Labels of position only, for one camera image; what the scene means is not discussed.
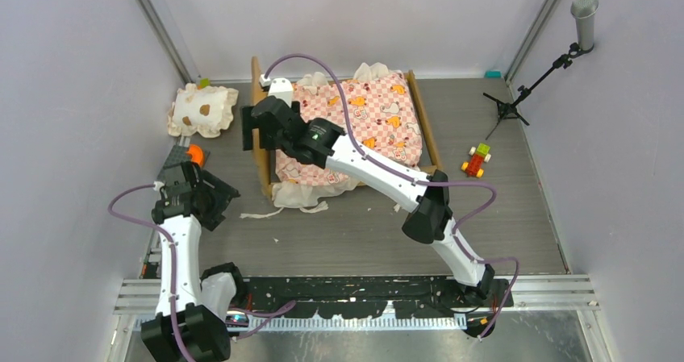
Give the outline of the pink checkered duck mattress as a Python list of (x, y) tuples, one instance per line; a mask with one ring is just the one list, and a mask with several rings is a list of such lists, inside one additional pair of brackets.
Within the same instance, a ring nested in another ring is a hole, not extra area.
[[(404, 74), (385, 64), (363, 63), (353, 78), (336, 86), (320, 72), (293, 84), (293, 99), (304, 120), (327, 119), (344, 127), (349, 119), (356, 140), (407, 167), (419, 165), (423, 137)], [(342, 173), (304, 165), (280, 150), (275, 152), (276, 207), (310, 208), (320, 198), (355, 189), (359, 181)]]

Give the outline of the wooden pet bed frame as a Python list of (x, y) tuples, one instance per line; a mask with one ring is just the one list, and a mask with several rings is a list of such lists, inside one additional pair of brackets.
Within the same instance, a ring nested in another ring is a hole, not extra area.
[[(436, 139), (413, 71), (389, 70), (383, 64), (362, 65), (352, 79), (342, 81), (360, 144), (428, 174), (444, 168)], [(260, 148), (252, 133), (252, 150), (265, 195), (276, 198), (288, 190), (348, 190), (358, 181), (315, 166), (303, 166), (280, 151)]]

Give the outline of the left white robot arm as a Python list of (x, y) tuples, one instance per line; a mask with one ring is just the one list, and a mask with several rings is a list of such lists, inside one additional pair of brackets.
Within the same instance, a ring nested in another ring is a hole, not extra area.
[(161, 239), (161, 291), (141, 336), (156, 361), (225, 361), (231, 345), (225, 319), (248, 296), (239, 269), (226, 263), (199, 270), (202, 232), (214, 230), (239, 192), (185, 161), (163, 170), (151, 211)]

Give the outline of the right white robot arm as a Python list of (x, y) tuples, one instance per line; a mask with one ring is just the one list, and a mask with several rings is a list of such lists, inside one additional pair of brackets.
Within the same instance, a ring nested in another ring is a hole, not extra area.
[(402, 232), (431, 246), (450, 269), (461, 297), (480, 306), (493, 293), (494, 270), (462, 237), (449, 206), (448, 176), (408, 168), (360, 145), (342, 127), (327, 119), (306, 121), (298, 103), (268, 96), (240, 109), (243, 149), (256, 144), (280, 150), (298, 163), (342, 173), (383, 193), (407, 211)]

